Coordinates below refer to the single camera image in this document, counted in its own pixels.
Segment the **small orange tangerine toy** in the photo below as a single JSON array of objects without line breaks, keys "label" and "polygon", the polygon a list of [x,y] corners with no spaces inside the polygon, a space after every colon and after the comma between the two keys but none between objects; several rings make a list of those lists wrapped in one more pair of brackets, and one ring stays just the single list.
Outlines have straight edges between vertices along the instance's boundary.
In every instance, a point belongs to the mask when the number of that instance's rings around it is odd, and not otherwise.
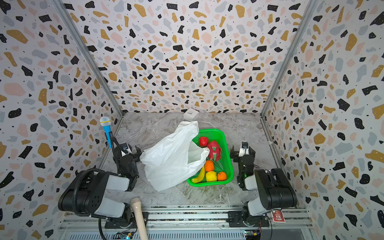
[{"label": "small orange tangerine toy", "polygon": [[227,174],[225,172],[220,172],[217,174],[217,180],[218,181],[225,181],[227,180]]}]

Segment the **pink dragon fruit toy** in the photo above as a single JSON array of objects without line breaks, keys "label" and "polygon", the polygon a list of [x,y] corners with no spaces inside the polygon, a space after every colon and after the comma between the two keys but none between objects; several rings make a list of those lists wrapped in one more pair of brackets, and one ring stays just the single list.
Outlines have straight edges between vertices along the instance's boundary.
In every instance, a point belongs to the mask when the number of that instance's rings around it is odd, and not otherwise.
[{"label": "pink dragon fruit toy", "polygon": [[216,141],[211,141],[207,148],[210,150],[208,158],[210,161],[219,161],[221,159],[221,148]]}]

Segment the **orange fruit toy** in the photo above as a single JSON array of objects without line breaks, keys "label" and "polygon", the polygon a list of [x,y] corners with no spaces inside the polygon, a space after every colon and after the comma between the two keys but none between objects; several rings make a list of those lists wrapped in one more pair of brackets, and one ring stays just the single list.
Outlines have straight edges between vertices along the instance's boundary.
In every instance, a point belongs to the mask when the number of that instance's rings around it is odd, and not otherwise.
[{"label": "orange fruit toy", "polygon": [[213,161],[207,160],[205,163],[206,172],[213,172],[215,170],[215,165]]}]

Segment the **yellow lemon toy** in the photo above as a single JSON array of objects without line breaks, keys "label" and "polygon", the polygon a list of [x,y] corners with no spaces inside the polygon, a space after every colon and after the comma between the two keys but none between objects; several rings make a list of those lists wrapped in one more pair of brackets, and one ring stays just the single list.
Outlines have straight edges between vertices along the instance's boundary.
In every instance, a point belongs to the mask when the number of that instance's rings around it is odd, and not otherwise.
[{"label": "yellow lemon toy", "polygon": [[218,180],[218,177],[217,177],[217,173],[214,172],[214,171],[211,171],[211,172],[207,172],[206,173],[206,181],[208,183],[210,182],[216,182]]}]

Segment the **yellow banana toy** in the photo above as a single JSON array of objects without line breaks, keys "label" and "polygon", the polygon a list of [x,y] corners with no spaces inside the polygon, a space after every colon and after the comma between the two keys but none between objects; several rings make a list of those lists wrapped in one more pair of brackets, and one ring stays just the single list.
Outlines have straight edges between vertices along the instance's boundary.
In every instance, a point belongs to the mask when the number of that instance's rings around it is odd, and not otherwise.
[{"label": "yellow banana toy", "polygon": [[206,169],[205,169],[205,166],[203,166],[198,176],[191,180],[192,183],[195,183],[195,184],[200,183],[204,179],[205,174],[206,174]]}]

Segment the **white plastic bag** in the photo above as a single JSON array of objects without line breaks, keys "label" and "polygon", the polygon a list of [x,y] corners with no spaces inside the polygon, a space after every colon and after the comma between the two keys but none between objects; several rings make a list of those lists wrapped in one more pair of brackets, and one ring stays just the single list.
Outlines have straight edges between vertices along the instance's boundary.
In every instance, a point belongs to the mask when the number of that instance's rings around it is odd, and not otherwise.
[{"label": "white plastic bag", "polygon": [[197,121],[183,121],[174,133],[143,152],[145,175],[156,191],[172,188],[202,169],[210,150],[193,142],[198,134]]}]

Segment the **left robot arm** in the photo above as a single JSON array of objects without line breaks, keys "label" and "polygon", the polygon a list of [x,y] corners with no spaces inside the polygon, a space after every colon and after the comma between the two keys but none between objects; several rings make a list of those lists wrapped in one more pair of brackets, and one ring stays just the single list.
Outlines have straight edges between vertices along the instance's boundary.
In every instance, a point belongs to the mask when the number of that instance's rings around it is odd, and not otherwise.
[{"label": "left robot arm", "polygon": [[128,203],[117,202],[105,196],[106,191],[131,192],[139,178],[137,163],[142,151],[136,152],[128,144],[113,150],[118,172],[92,168],[81,171],[61,195],[58,208],[79,217],[106,220],[107,229],[127,228],[134,224],[134,215]]}]

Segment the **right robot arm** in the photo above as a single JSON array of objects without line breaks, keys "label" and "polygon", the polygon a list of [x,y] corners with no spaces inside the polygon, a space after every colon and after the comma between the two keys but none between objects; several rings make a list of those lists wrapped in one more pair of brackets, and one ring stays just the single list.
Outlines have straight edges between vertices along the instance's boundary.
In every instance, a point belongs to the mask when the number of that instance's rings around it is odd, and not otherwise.
[{"label": "right robot arm", "polygon": [[280,168],[264,170],[254,164],[256,152],[247,142],[242,142],[239,151],[234,148],[230,151],[231,159],[238,164],[238,186],[243,191],[257,191],[258,196],[253,200],[245,201],[241,211],[228,212],[229,226],[241,227],[268,227],[268,213],[293,208],[298,199],[284,171]]}]

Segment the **green plastic basket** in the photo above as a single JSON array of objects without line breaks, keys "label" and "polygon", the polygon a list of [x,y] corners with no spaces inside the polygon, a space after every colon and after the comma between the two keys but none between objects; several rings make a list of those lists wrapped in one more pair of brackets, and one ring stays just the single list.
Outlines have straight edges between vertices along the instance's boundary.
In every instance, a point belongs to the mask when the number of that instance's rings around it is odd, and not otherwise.
[{"label": "green plastic basket", "polygon": [[199,144],[199,138],[200,137],[206,137],[209,140],[209,143],[212,141],[215,141],[218,146],[221,149],[221,157],[218,161],[213,160],[213,165],[214,165],[214,172],[219,175],[219,173],[224,172],[227,176],[225,180],[217,180],[217,181],[212,181],[208,182],[206,180],[206,175],[204,178],[199,182],[199,183],[194,183],[192,181],[193,178],[197,178],[198,175],[200,174],[200,171],[198,171],[193,177],[187,179],[187,183],[193,187],[208,187],[208,186],[215,186],[215,185],[226,185],[229,182],[233,180],[234,177],[234,168],[232,165],[232,161],[230,158],[229,150],[228,150],[228,145],[227,145],[227,139],[225,134],[218,129],[203,129],[199,130],[199,134],[193,139],[193,142],[200,146]]}]

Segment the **blue toy microphone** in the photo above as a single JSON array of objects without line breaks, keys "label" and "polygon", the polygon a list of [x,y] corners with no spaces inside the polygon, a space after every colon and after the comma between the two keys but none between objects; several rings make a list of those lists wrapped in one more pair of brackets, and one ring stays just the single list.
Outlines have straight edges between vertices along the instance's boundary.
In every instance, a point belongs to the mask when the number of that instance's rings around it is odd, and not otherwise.
[{"label": "blue toy microphone", "polygon": [[112,143],[111,143],[111,133],[112,133],[112,128],[111,128],[111,119],[109,117],[101,117],[100,118],[100,124],[103,127],[105,134],[107,136],[108,140],[108,145],[110,148],[112,148]]}]

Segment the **red card tag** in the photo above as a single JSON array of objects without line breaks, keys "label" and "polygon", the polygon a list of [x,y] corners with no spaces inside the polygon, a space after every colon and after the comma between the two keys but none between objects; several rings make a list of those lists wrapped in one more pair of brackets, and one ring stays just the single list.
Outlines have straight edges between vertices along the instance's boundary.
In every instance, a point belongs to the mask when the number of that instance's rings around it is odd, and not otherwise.
[{"label": "red card tag", "polygon": [[272,212],[273,222],[274,223],[285,223],[285,217],[281,210],[273,210]]}]

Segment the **white small box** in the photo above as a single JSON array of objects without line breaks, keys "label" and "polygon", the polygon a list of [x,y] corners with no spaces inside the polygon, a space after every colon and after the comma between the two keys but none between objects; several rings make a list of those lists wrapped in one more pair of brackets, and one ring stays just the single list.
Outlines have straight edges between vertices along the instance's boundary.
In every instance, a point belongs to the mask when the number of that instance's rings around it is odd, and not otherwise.
[{"label": "white small box", "polygon": [[189,122],[196,121],[199,118],[199,111],[190,108],[183,114],[183,117]]}]

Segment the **metal base rail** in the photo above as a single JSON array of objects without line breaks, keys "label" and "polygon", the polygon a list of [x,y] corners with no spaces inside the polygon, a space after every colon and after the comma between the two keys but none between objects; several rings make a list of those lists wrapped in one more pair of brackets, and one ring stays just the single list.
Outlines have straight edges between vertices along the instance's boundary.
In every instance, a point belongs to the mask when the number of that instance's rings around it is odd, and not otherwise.
[{"label": "metal base rail", "polygon": [[274,223],[272,213],[268,227],[231,228],[230,211],[239,206],[150,206],[143,207],[150,240],[315,240],[316,233],[305,209],[283,210],[285,223]]}]

